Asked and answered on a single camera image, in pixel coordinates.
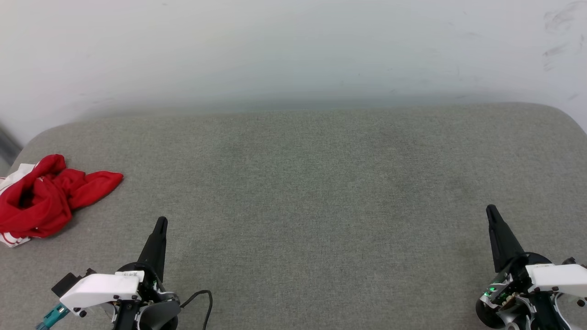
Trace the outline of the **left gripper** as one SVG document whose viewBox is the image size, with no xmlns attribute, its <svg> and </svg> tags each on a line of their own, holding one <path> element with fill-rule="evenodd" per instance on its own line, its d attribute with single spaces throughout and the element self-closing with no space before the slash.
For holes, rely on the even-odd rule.
<svg viewBox="0 0 587 330">
<path fill-rule="evenodd" d="M 163 287 L 168 219 L 159 217 L 137 262 L 119 268 L 120 275 L 138 276 L 130 298 L 116 297 L 112 305 L 115 330 L 175 330 L 180 301 Z"/>
</svg>

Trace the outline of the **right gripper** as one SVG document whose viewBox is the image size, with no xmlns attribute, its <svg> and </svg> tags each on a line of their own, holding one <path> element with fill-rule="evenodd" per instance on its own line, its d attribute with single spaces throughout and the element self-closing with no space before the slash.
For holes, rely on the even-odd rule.
<svg viewBox="0 0 587 330">
<path fill-rule="evenodd" d="M 476 302 L 479 320 L 492 329 L 578 330 L 563 316 L 559 300 L 586 305 L 586 265 L 574 258 L 556 265 L 526 253 L 495 205 L 487 205 L 486 214 L 497 276 Z"/>
</svg>

